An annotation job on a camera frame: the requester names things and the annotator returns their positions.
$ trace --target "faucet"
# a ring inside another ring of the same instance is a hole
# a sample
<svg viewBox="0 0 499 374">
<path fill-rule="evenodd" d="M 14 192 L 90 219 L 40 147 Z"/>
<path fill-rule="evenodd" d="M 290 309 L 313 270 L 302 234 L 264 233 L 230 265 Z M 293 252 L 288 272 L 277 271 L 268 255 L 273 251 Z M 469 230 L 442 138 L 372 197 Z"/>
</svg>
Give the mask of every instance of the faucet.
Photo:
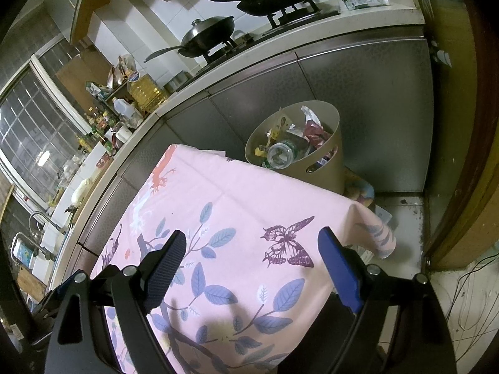
<svg viewBox="0 0 499 374">
<path fill-rule="evenodd" d="M 54 223 L 51 218 L 49 218 L 47 216 L 47 214 L 45 212 L 41 212 L 41 211 L 34 211 L 31 213 L 31 215 L 29 216 L 29 219 L 28 219 L 28 226 L 29 226 L 29 231 L 31 232 L 31 234 L 34 236 L 34 237 L 37 237 L 37 234 L 36 232 L 33 232 L 32 228 L 31 228 L 31 219 L 36 216 L 36 215 L 40 215 L 41 217 L 43 217 L 43 219 L 45 219 L 48 223 L 50 223 L 52 226 L 54 226 L 54 228 L 56 228 L 61 234 L 66 234 L 66 230 L 64 228 L 61 228 L 59 225 L 57 225 L 56 223 Z"/>
<path fill-rule="evenodd" d="M 31 237 L 29 236 L 26 236 L 24 233 L 22 232 L 18 232 L 16 234 L 16 236 L 14 236 L 14 239 L 12 241 L 12 247 L 11 247 L 11 259 L 14 261 L 15 264 L 19 264 L 21 263 L 21 261 L 16 257 L 16 255 L 14 255 L 14 247 L 16 246 L 16 243 L 17 241 L 19 240 L 19 237 L 23 237 L 24 239 L 26 239 L 29 243 L 31 243 L 33 246 L 35 246 L 44 256 L 45 256 L 45 259 L 46 260 L 52 260 L 52 261 L 56 261 L 56 256 L 48 251 L 46 248 L 40 246 L 38 243 L 36 243 L 33 239 L 31 239 Z"/>
</svg>

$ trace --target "screw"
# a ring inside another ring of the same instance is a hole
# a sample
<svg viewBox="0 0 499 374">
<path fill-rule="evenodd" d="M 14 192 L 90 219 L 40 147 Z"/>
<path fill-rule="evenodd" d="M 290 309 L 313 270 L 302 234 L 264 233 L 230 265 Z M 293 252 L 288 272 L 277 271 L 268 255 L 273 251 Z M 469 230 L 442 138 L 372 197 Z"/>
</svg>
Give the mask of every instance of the screw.
<svg viewBox="0 0 499 374">
<path fill-rule="evenodd" d="M 85 273 L 78 273 L 77 275 L 74 276 L 74 282 L 76 283 L 82 283 L 87 279 L 87 275 Z"/>
<path fill-rule="evenodd" d="M 428 282 L 428 277 L 422 273 L 416 274 L 416 281 L 421 284 L 426 284 Z"/>
<path fill-rule="evenodd" d="M 376 264 L 369 264 L 367 266 L 367 272 L 371 276 L 377 276 L 379 273 L 381 273 L 381 269 L 378 266 L 376 266 Z"/>
<path fill-rule="evenodd" d="M 133 276 L 136 272 L 137 272 L 137 267 L 135 266 L 126 266 L 123 269 L 123 275 L 127 277 Z"/>
</svg>

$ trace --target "cooking oil bottle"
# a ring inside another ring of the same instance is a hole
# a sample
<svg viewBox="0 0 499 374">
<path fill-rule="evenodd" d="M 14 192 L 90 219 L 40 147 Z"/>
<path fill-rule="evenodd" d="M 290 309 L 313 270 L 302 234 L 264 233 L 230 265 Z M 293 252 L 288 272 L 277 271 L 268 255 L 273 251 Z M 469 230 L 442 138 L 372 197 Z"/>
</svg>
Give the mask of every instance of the cooking oil bottle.
<svg viewBox="0 0 499 374">
<path fill-rule="evenodd" d="M 136 101 L 137 107 L 147 113 L 153 112 L 168 98 L 166 91 L 159 88 L 151 76 L 147 73 L 141 76 L 138 71 L 128 77 L 127 89 Z"/>
</svg>

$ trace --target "wooden door frame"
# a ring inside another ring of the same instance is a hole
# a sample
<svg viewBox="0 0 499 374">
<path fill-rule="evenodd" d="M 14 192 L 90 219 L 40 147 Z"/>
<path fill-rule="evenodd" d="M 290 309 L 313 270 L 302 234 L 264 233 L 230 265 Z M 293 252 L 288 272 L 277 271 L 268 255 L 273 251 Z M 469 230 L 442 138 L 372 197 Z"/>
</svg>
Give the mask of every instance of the wooden door frame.
<svg viewBox="0 0 499 374">
<path fill-rule="evenodd" d="M 476 1 L 464 2 L 472 26 L 477 61 L 475 119 L 466 160 L 454 194 L 435 233 L 424 245 L 424 254 L 431 261 L 431 269 L 438 268 L 443 257 L 460 241 L 499 183 L 499 170 L 495 170 L 486 183 L 486 189 L 476 192 L 496 137 L 499 118 L 499 38 Z"/>
</svg>

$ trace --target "trash can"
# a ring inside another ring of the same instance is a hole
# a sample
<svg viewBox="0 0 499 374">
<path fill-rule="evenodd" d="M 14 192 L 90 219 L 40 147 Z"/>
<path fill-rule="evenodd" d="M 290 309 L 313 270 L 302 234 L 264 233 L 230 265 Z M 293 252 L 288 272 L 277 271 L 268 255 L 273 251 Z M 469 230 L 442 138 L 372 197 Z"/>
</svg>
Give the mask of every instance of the trash can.
<svg viewBox="0 0 499 374">
<path fill-rule="evenodd" d="M 340 115 L 336 107 L 325 101 L 303 101 L 292 104 L 284 108 L 284 112 L 296 123 L 297 127 L 305 126 L 305 114 L 301 111 L 301 106 L 309 107 L 318 116 L 326 132 L 332 134 L 327 142 L 310 155 L 292 163 L 287 168 L 280 170 L 273 169 L 283 175 L 297 178 L 317 187 L 343 194 L 345 186 L 345 173 L 343 170 L 343 146 L 341 143 Z M 246 142 L 246 160 L 257 166 L 261 166 L 263 158 L 254 154 L 254 149 L 258 145 L 266 145 L 267 132 L 275 124 L 276 114 L 274 113 L 263 121 L 251 134 Z M 315 171 L 307 172 L 310 166 L 314 165 L 321 158 L 326 156 L 331 150 L 336 149 L 335 155 L 330 160 Z"/>
</svg>

